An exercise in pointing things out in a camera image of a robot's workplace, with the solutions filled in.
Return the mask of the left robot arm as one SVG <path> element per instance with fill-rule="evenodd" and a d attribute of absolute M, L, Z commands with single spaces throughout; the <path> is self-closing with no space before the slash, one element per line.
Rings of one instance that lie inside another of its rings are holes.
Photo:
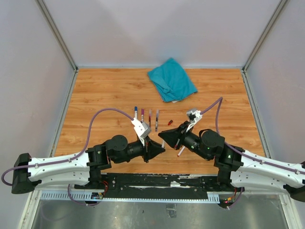
<path fill-rule="evenodd" d="M 72 154 L 36 158 L 24 153 L 14 164 L 11 192 L 25 194 L 37 188 L 57 185 L 97 189 L 102 184 L 101 170 L 111 168 L 111 163 L 130 162 L 138 156 L 148 162 L 163 152 L 164 147 L 149 137 L 128 143 L 126 137 L 116 135 L 103 144 L 88 148 L 79 157 Z"/>

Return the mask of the pink translucent gel pen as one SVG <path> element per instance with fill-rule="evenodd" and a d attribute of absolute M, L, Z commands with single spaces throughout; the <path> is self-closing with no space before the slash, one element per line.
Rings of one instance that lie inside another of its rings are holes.
<path fill-rule="evenodd" d="M 149 127 L 150 127 L 150 128 L 151 128 L 151 119 L 152 119 L 152 109 L 149 109 L 148 123 L 149 123 Z"/>

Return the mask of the dark blue thin pen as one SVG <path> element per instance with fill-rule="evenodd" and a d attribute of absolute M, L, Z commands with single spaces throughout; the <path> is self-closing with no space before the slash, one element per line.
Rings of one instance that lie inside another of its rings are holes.
<path fill-rule="evenodd" d="M 158 131 L 159 112 L 160 112 L 160 110 L 157 109 L 157 110 L 156 110 L 156 119 L 155 119 L 155 131 L 156 131 L 156 132 Z"/>

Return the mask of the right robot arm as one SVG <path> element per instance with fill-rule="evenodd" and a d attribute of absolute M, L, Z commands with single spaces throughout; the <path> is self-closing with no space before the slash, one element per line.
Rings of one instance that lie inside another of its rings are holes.
<path fill-rule="evenodd" d="M 305 200 L 305 165 L 284 163 L 232 146 L 216 131 L 204 129 L 194 134 L 184 122 L 178 128 L 161 131 L 158 136 L 171 148 L 182 146 L 218 168 L 217 190 L 236 188 L 278 191 Z"/>

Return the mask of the white red pen diagonal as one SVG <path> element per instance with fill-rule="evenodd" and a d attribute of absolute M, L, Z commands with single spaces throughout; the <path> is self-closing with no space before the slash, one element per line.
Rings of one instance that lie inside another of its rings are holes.
<path fill-rule="evenodd" d="M 184 149 L 185 149 L 185 147 L 183 146 L 183 147 L 181 148 L 181 150 L 179 151 L 179 153 L 177 154 L 178 157 L 182 154 L 182 152 L 184 151 Z"/>

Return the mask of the purple white marker pen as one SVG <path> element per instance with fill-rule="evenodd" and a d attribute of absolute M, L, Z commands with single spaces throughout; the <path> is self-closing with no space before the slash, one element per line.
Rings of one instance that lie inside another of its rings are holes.
<path fill-rule="evenodd" d="M 141 122 L 144 122 L 144 109 L 141 109 Z"/>

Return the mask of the blue white marker pen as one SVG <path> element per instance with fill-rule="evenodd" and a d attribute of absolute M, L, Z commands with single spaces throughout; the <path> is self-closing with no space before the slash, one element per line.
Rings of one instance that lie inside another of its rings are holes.
<path fill-rule="evenodd" d="M 134 107 L 134 118 L 138 119 L 138 107 L 137 106 Z"/>

